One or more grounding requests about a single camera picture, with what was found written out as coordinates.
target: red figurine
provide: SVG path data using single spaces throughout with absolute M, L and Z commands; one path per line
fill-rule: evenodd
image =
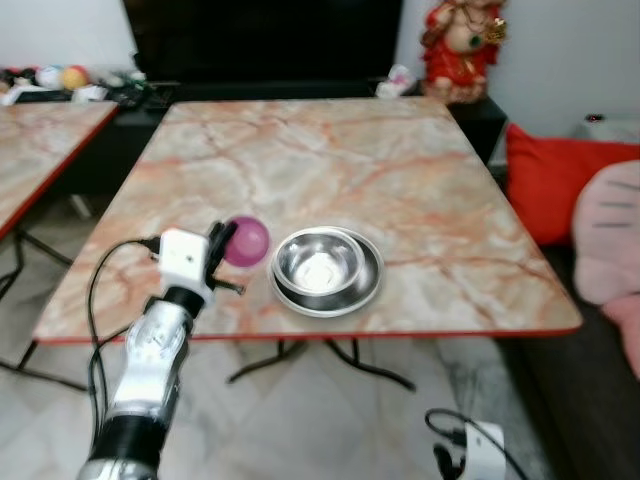
M 487 93 L 487 65 L 506 37 L 505 0 L 444 0 L 427 16 L 422 36 L 425 95 L 445 103 L 473 103 Z

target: white floor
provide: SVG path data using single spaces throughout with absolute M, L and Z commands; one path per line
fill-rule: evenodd
M 64 204 L 45 213 L 30 231 L 73 256 L 95 221 L 76 219 Z M 5 272 L 12 255 L 8 241 L 2 246 Z M 0 356 L 13 361 L 64 272 L 27 249 L 28 267 L 0 303 Z M 322 344 L 226 385 L 230 373 L 274 351 L 261 342 L 192 344 L 162 480 L 439 479 L 432 448 L 440 440 L 423 420 L 433 407 L 502 423 L 530 476 L 552 478 L 491 341 L 362 341 L 363 361 L 408 376 L 417 394 L 354 371 Z M 121 353 L 120 346 L 107 348 L 114 381 Z M 88 347 L 39 347 L 29 367 L 85 383 L 88 356 Z M 0 371 L 2 478 L 74 478 L 88 453 L 90 427 L 84 395 Z

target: pink ball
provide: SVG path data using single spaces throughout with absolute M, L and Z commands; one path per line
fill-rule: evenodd
M 227 244 L 224 259 L 236 267 L 252 267 L 269 250 L 269 231 L 262 222 L 247 216 L 230 219 L 238 229 Z

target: black tv screen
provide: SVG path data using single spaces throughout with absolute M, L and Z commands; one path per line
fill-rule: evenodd
M 124 0 L 152 81 L 371 79 L 393 63 L 402 0 Z

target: metal bowl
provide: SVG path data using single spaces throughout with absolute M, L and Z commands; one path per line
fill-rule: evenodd
M 325 296 L 301 295 L 289 290 L 272 271 L 269 281 L 276 296 L 290 309 L 310 317 L 331 318 L 346 315 L 366 305 L 378 293 L 382 283 L 384 262 L 378 249 L 362 235 L 339 229 L 352 237 L 362 249 L 363 268 L 356 281 L 340 292 Z
M 315 227 L 287 237 L 272 268 L 287 290 L 321 297 L 353 285 L 363 264 L 362 248 L 353 238 L 334 227 Z

